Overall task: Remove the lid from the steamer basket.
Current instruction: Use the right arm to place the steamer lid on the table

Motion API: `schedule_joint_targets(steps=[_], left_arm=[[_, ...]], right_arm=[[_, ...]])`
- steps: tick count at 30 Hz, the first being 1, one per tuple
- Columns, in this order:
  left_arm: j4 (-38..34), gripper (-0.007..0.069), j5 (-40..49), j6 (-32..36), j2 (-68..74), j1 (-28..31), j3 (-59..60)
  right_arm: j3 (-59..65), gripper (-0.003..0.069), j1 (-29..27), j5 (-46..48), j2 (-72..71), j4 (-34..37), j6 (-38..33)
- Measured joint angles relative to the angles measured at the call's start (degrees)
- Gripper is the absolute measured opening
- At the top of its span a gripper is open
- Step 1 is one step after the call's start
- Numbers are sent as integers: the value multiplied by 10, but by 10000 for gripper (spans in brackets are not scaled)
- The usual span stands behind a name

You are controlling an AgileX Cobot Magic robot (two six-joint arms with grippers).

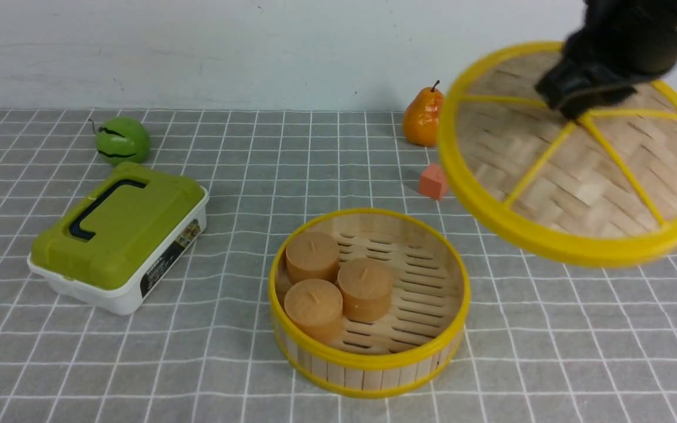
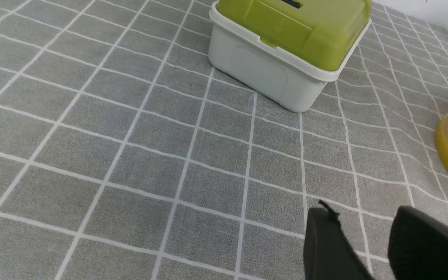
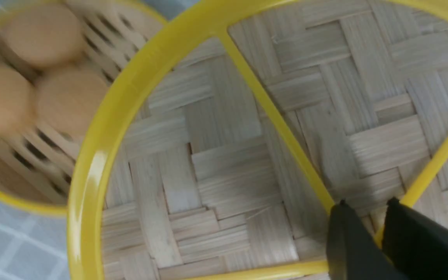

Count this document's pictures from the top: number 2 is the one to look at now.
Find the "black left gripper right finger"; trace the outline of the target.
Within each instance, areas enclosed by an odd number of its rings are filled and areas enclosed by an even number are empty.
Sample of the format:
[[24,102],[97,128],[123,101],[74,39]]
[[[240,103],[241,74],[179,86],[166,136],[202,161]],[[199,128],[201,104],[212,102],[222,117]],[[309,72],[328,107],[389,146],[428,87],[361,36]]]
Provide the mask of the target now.
[[416,208],[400,206],[387,256],[397,280],[448,280],[448,226]]

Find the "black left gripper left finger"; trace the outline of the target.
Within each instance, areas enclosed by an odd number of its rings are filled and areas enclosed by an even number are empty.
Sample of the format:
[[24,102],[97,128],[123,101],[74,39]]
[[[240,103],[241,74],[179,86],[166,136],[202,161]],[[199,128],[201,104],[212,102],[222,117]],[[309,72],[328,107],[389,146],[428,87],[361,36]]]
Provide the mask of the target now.
[[306,218],[303,262],[306,280],[373,280],[345,236],[337,211],[320,200]]

